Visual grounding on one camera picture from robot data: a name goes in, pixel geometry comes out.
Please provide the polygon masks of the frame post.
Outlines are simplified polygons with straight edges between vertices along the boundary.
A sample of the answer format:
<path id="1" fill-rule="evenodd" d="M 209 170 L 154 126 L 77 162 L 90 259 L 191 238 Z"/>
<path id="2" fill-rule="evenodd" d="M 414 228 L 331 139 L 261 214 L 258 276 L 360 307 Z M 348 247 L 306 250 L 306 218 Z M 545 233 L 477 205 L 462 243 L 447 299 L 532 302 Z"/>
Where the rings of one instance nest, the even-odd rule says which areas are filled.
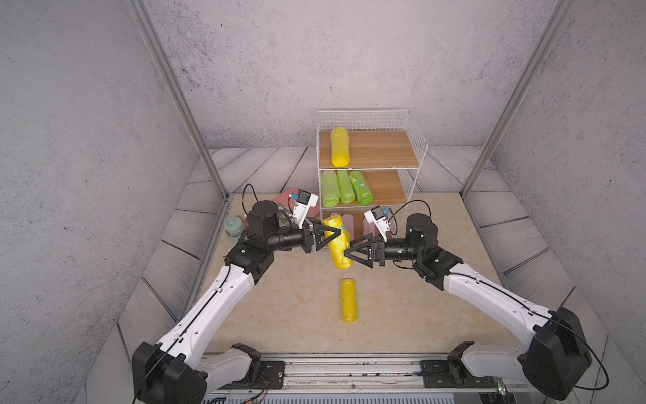
<path id="1" fill-rule="evenodd" d="M 523 70 L 496 121 L 496 124 L 494 124 L 489 136 L 487 136 L 486 141 L 480 150 L 479 156 L 475 161 L 469 177 L 464 183 L 462 190 L 459 192 L 463 201 L 466 201 L 469 195 L 474 191 L 474 187 L 476 186 L 481 173 L 485 170 L 487 162 L 491 159 L 494 151 L 506 133 L 514 114 L 516 114 L 516 111 L 528 93 L 528 90 L 532 85 L 532 81 L 538 74 L 541 65 L 543 65 L 543 62 L 548 57 L 560 31 L 563 30 L 575 4 L 576 1 L 574 0 L 559 0 L 555 3 L 553 13 L 548 19 L 543 33 L 538 37 L 538 41 L 530 53 L 530 56 L 528 57 L 528 60 L 525 63 Z"/>
<path id="2" fill-rule="evenodd" d="M 141 0 L 128 0 L 126 1 L 126 4 L 138 26 L 141 36 L 146 44 L 146 48 L 151 54 L 156 69 L 163 79 L 173 104 L 180 114 L 200 160 L 205 165 L 206 172 L 210 176 L 217 194 L 220 195 L 222 199 L 226 200 L 228 198 L 228 193 L 223 185 L 220 175 L 217 172 L 212 156 L 205 145 L 205 140 L 188 105 L 188 101 L 183 94 L 178 79 L 173 72 L 173 68 L 168 60 L 168 56 L 163 48 L 159 35 L 156 33 L 151 17 L 146 9 L 146 2 Z"/>

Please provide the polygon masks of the right frame post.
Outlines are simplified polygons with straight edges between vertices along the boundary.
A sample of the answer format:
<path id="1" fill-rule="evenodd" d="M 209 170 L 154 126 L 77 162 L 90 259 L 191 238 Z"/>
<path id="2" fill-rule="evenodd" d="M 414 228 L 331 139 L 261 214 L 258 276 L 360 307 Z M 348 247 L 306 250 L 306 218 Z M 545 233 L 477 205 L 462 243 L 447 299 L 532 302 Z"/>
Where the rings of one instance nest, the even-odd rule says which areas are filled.
<path id="1" fill-rule="evenodd" d="M 464 183 L 462 190 L 459 192 L 463 201 L 466 201 L 469 195 L 474 191 L 474 187 L 476 186 L 481 173 L 485 170 L 487 162 L 491 159 L 494 151 L 506 133 L 514 114 L 516 114 L 516 111 L 528 93 L 528 90 L 532 85 L 532 81 L 538 74 L 541 65 L 543 65 L 543 62 L 548 57 L 560 31 L 563 30 L 575 4 L 576 1 L 574 0 L 559 0 L 555 3 L 553 13 L 548 19 L 543 33 L 538 37 L 538 41 L 530 53 L 530 56 L 528 57 L 528 60 L 525 63 L 523 70 L 496 121 L 496 124 L 494 124 L 489 136 L 487 136 L 486 141 L 480 150 L 479 156 L 475 161 L 469 177 Z"/>

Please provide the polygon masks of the pink bag roll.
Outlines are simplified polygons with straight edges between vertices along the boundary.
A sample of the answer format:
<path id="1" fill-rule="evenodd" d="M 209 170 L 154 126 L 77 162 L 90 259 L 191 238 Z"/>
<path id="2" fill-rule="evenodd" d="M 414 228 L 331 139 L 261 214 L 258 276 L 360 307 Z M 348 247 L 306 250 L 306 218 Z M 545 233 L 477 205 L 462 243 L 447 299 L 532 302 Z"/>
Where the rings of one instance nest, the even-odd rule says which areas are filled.
<path id="1" fill-rule="evenodd" d="M 366 218 L 363 218 L 363 235 L 373 235 L 375 231 L 375 225 L 370 223 Z"/>
<path id="2" fill-rule="evenodd" d="M 343 225 L 346 230 L 346 232 L 349 235 L 349 239 L 353 240 L 355 239 L 354 236 L 354 216 L 352 214 L 344 214 L 342 216 L 343 219 Z"/>

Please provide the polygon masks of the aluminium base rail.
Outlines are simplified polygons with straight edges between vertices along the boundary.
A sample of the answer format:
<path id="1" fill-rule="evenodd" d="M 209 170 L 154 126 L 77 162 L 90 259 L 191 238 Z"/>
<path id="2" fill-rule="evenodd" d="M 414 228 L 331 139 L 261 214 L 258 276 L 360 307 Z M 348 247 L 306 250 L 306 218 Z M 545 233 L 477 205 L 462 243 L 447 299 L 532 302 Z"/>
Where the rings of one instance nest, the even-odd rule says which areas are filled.
<path id="1" fill-rule="evenodd" d="M 144 403 L 200 403 L 211 392 L 281 390 L 288 379 L 295 385 L 334 385 L 364 388 L 371 384 L 400 385 L 417 381 L 427 389 L 479 390 L 501 387 L 502 380 L 527 383 L 523 372 L 475 374 L 467 358 L 481 357 L 463 343 L 445 358 L 419 360 L 412 357 L 350 358 L 309 357 L 262 360 L 260 353 L 237 345 L 221 355 L 210 355 L 196 368 L 183 356 L 167 355 L 156 347 L 142 345 L 133 356 L 135 398 Z"/>

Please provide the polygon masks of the mint green jar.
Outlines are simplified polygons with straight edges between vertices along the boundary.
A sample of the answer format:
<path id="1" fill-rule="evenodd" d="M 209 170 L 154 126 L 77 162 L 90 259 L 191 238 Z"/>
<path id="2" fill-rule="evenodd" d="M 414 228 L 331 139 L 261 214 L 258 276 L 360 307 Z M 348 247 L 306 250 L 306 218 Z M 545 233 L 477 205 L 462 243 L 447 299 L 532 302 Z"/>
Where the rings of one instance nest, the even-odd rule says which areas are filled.
<path id="1" fill-rule="evenodd" d="M 246 225 L 244 220 L 236 215 L 225 220 L 224 228 L 227 238 L 233 244 L 236 244 L 242 236 L 242 233 L 246 230 Z"/>

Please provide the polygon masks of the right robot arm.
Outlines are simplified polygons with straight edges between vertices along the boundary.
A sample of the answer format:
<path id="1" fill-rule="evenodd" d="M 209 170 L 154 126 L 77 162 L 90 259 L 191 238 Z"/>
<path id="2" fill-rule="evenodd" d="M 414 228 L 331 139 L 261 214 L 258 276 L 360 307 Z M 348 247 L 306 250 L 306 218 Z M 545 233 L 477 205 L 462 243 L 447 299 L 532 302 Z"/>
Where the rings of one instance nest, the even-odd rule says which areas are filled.
<path id="1" fill-rule="evenodd" d="M 462 342 L 447 357 L 447 377 L 454 385 L 466 386 L 486 378 L 514 379 L 528 382 L 557 401 L 578 388 L 597 355 L 573 311 L 565 307 L 552 311 L 491 282 L 440 247 L 430 215 L 410 215 L 403 238 L 386 236 L 389 226 L 385 218 L 376 219 L 371 211 L 365 216 L 380 234 L 351 241 L 344 252 L 346 258 L 367 267 L 410 261 L 425 282 L 467 301 L 520 341 L 517 348 Z"/>

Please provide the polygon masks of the left frame post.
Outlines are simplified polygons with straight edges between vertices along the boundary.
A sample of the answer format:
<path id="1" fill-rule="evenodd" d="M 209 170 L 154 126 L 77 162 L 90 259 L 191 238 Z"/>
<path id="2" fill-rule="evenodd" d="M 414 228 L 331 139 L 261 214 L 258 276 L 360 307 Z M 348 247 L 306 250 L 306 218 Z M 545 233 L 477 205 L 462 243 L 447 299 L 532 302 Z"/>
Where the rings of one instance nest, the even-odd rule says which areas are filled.
<path id="1" fill-rule="evenodd" d="M 146 44 L 146 48 L 151 54 L 156 69 L 163 79 L 173 104 L 180 114 L 200 160 L 205 165 L 206 172 L 210 176 L 217 194 L 220 195 L 222 199 L 226 200 L 228 198 L 228 193 L 223 185 L 220 175 L 217 172 L 212 156 L 205 145 L 205 140 L 188 105 L 188 101 L 183 94 L 178 79 L 173 72 L 173 68 L 168 60 L 168 56 L 163 48 L 159 35 L 156 33 L 151 17 L 146 9 L 146 2 L 141 0 L 128 0 L 126 1 L 126 4 L 138 26 L 141 36 Z"/>

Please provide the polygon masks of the light green bag roll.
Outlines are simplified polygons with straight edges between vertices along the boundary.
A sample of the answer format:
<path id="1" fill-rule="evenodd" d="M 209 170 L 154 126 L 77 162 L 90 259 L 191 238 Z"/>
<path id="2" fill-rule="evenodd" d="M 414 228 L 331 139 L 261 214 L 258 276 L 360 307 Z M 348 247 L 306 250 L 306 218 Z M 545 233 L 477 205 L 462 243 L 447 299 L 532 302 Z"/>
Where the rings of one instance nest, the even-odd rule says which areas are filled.
<path id="1" fill-rule="evenodd" d="M 324 207 L 334 207 L 340 203 L 340 189 L 333 170 L 321 172 L 321 199 Z"/>

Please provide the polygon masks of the bright green bag roll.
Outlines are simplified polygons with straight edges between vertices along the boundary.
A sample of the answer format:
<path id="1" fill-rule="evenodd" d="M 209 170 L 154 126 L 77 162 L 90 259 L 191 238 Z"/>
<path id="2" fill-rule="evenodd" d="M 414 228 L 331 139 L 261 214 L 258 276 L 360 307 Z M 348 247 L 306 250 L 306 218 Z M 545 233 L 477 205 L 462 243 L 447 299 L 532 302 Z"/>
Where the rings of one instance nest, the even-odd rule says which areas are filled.
<path id="1" fill-rule="evenodd" d="M 353 186 L 356 200 L 359 205 L 370 205 L 373 202 L 373 193 L 361 171 L 351 171 L 349 179 Z"/>

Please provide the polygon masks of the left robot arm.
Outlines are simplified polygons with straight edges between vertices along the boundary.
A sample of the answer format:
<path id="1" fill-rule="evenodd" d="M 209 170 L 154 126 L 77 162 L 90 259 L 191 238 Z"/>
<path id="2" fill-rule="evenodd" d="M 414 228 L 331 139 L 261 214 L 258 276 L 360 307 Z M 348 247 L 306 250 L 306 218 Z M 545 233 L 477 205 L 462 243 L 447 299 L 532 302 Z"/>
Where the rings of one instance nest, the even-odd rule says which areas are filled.
<path id="1" fill-rule="evenodd" d="M 247 213 L 247 229 L 225 256 L 215 281 L 189 312 L 155 344 L 142 343 L 132 356 L 134 399 L 144 403 L 200 403 L 221 387 L 257 384 L 260 353 L 232 345 L 201 362 L 213 336 L 237 303 L 259 282 L 277 251 L 301 247 L 319 251 L 341 229 L 310 219 L 308 204 L 288 213 L 274 200 L 261 200 Z"/>

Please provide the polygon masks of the pink cutting board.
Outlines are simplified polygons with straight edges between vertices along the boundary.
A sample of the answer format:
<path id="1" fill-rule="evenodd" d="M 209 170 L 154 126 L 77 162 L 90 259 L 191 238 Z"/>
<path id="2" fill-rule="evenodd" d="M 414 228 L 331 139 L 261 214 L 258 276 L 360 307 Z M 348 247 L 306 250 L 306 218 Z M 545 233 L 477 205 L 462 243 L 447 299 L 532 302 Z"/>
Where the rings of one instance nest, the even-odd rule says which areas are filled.
<path id="1" fill-rule="evenodd" d="M 320 215 L 319 196 L 306 190 L 291 188 L 274 200 L 287 208 L 294 218 L 317 218 Z"/>

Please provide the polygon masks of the yellow bag roll labelled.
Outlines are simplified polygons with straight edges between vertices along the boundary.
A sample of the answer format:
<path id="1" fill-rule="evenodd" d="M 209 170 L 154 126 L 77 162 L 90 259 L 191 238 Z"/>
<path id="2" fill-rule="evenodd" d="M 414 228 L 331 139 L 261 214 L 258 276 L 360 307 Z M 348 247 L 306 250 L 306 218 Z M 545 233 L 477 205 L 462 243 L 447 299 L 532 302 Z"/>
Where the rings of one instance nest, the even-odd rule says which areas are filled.
<path id="1" fill-rule="evenodd" d="M 332 240 L 328 246 L 331 251 L 331 259 L 337 269 L 348 269 L 353 266 L 353 261 L 347 258 L 344 253 L 350 247 L 350 234 L 345 229 L 343 219 L 340 215 L 326 218 L 322 223 L 328 227 L 340 230 L 340 235 Z"/>

